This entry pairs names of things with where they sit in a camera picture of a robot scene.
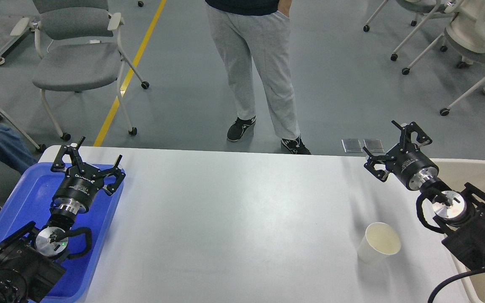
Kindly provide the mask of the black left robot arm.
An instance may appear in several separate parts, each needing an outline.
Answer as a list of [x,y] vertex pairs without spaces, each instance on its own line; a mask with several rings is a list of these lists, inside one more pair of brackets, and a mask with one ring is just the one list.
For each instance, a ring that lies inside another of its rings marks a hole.
[[0,303],[75,302],[88,286],[126,177],[61,146],[37,163],[0,213]]

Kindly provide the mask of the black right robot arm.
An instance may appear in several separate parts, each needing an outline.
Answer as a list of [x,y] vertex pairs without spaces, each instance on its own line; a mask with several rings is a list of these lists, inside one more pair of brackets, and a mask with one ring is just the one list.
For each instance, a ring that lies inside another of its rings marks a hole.
[[428,299],[432,303],[451,282],[485,273],[485,192],[471,183],[462,191],[450,188],[438,177],[439,167],[420,149],[432,139],[416,122],[393,124],[401,132],[399,143],[384,155],[373,155],[363,147],[368,155],[364,167],[382,182],[393,174],[406,189],[420,191],[416,200],[419,222],[444,234],[442,244],[469,269],[438,284]]

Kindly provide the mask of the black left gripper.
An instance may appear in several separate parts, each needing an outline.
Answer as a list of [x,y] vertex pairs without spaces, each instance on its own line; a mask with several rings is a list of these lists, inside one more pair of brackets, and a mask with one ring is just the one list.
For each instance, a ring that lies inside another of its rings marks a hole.
[[[122,155],[118,156],[113,167],[106,170],[100,171],[98,167],[85,167],[79,154],[79,148],[85,139],[86,137],[83,136],[76,146],[61,146],[51,167],[52,172],[65,172],[65,178],[52,197],[52,201],[57,206],[69,200],[78,202],[81,205],[78,213],[89,211],[100,187],[106,195],[112,196],[126,177],[126,174],[119,168]],[[69,155],[71,159],[71,167],[68,167],[67,170],[62,159],[64,155]],[[106,183],[105,179],[111,176],[115,177],[115,181]]]

